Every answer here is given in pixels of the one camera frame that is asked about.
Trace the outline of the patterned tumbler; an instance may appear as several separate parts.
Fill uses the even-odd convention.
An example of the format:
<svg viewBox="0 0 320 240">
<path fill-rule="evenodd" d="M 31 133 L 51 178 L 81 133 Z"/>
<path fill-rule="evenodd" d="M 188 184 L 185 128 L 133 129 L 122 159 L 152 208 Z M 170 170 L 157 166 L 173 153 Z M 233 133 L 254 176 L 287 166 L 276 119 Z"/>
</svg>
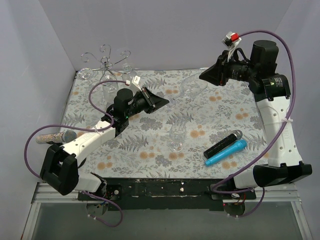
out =
<svg viewBox="0 0 320 240">
<path fill-rule="evenodd" d="M 132 81 L 137 75 L 134 68 L 129 63 L 124 63 L 122 65 L 123 73 L 121 75 L 123 81 Z"/>
<path fill-rule="evenodd" d="M 119 89 L 117 78 L 114 75 L 108 74 L 103 76 L 101 81 L 108 81 L 102 84 L 103 99 L 107 103 L 112 103 Z"/>
</svg>

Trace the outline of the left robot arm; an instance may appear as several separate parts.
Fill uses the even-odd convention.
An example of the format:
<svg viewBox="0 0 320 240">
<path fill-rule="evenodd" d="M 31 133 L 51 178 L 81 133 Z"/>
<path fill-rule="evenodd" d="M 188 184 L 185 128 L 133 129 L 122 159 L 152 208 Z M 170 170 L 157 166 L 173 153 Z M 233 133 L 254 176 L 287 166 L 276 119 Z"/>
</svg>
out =
<svg viewBox="0 0 320 240">
<path fill-rule="evenodd" d="M 79 173 L 86 158 L 104 143 L 121 134 L 129 125 L 129 118 L 145 112 L 151 114 L 169 100 L 143 87 L 133 93 L 120 89 L 101 120 L 87 133 L 62 145 L 52 144 L 45 155 L 40 178 L 65 196 L 72 191 L 87 191 L 95 200 L 106 196 L 103 178 L 96 173 Z"/>
</svg>

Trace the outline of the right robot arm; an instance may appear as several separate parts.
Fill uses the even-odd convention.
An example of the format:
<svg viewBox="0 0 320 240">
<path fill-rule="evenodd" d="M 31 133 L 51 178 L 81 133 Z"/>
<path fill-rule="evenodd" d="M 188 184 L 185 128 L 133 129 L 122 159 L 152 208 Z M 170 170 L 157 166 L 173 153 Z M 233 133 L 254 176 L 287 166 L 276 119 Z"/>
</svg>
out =
<svg viewBox="0 0 320 240">
<path fill-rule="evenodd" d="M 201 80 L 216 86 L 229 79 L 247 82 L 262 119 L 267 144 L 268 163 L 255 165 L 233 177 L 226 186 L 227 195 L 237 199 L 245 188 L 268 187 L 295 183 L 312 174 L 312 166 L 303 163 L 297 149 L 290 117 L 287 116 L 293 94 L 285 75 L 276 73 L 279 48 L 270 40 L 256 40 L 250 58 L 240 60 L 243 51 L 238 41 L 228 40 L 227 49 L 216 63 L 200 74 Z"/>
</svg>

